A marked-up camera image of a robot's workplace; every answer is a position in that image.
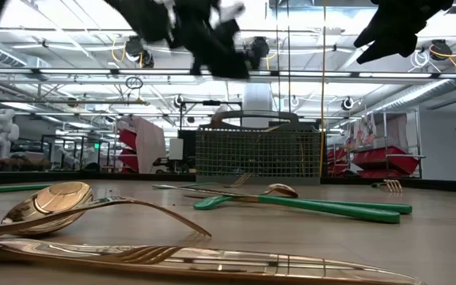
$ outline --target wall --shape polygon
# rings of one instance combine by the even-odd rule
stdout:
[[[423,178],[456,181],[456,112],[420,110]]]
[[[13,123],[19,126],[21,139],[41,140],[41,135],[55,135],[55,125],[43,120],[30,120],[29,116],[16,116]]]

